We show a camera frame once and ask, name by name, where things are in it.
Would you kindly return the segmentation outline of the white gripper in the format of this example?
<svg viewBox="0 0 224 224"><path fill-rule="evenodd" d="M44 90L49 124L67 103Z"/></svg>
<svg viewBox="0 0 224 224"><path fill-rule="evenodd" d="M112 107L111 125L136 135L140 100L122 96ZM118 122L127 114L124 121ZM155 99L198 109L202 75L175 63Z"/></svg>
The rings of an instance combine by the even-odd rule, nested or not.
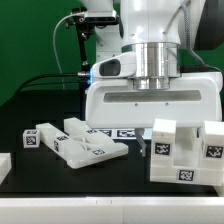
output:
<svg viewBox="0 0 224 224"><path fill-rule="evenodd" d="M146 156L144 128L156 119L174 120L179 127L201 127L205 121L220 121L219 72L185 73L170 81L167 90L137 91L130 79L93 83L87 94L86 122L92 128L136 128L135 137Z"/></svg>

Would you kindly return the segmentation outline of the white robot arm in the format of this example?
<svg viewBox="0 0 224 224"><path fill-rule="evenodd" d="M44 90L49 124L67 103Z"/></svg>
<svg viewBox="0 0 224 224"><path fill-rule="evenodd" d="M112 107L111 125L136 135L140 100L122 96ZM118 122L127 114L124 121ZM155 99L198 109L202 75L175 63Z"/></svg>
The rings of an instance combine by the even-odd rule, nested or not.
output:
<svg viewBox="0 0 224 224"><path fill-rule="evenodd" d="M122 52L91 68L86 122L92 128L133 128L141 145L157 119L199 128L222 116L219 72L182 73L179 47L198 22L188 11L204 0L121 0Z"/></svg>

